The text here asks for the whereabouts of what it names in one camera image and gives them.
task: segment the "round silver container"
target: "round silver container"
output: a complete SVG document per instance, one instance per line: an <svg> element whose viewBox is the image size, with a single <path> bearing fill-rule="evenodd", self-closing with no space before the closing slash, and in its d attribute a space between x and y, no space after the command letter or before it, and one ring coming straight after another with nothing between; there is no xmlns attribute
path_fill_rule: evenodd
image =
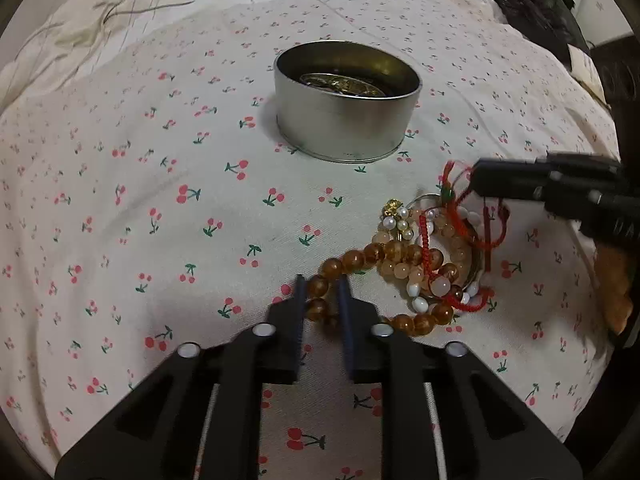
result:
<svg viewBox="0 0 640 480"><path fill-rule="evenodd" d="M294 46L276 58L274 77L282 135L334 162L373 162L393 153L422 88L404 61L349 41ZM310 84L317 81L322 85Z"/></svg>

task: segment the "object inside tin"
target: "object inside tin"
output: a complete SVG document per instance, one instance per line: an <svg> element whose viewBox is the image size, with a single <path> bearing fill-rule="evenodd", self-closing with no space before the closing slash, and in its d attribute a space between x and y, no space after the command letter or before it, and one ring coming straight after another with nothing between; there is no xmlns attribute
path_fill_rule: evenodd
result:
<svg viewBox="0 0 640 480"><path fill-rule="evenodd" d="M356 97L386 97L377 86L363 79L338 74L309 73L300 76L302 84L335 94Z"/></svg>

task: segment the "red cherry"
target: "red cherry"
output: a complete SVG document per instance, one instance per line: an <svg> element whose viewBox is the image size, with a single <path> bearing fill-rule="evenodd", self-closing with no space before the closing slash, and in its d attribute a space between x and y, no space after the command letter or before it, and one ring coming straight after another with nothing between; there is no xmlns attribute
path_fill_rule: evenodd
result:
<svg viewBox="0 0 640 480"><path fill-rule="evenodd" d="M302 430L300 428L289 428L287 434L291 440L300 440L302 438Z"/></svg>
<svg viewBox="0 0 640 480"><path fill-rule="evenodd" d="M302 451L305 449L305 445L298 440L287 440L287 447L293 451Z"/></svg>

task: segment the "black fabric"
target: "black fabric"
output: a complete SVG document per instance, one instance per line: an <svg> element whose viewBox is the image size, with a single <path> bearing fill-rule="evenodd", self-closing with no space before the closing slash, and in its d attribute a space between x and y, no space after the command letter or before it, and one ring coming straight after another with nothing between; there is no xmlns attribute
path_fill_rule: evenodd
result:
<svg viewBox="0 0 640 480"><path fill-rule="evenodd" d="M571 13L573 0L495 0L511 27L546 48L562 63L571 64L567 44L589 53Z"/></svg>

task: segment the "cherry print fabric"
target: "cherry print fabric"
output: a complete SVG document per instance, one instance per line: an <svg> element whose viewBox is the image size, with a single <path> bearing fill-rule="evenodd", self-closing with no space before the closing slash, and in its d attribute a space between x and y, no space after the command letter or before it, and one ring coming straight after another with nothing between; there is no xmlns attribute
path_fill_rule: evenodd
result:
<svg viewBox="0 0 640 480"><path fill-rule="evenodd" d="M588 94L492 15L483 0L204 10L11 105L0 119L0 388L29 452L53 472L181 342L220 344L262 320L296 273L370 242L386 200L436 191L447 160L615 153L612 121ZM395 155L332 164L279 136L274 56L329 38L419 71ZM487 307L421 341L467 343L564 439L610 353L593 246L539 205L511 211ZM351 283L381 314L408 312L375 270ZM260 475L377 478L382 391L349 383L340 343L306 321L301 361L298 384L265 386Z"/></svg>

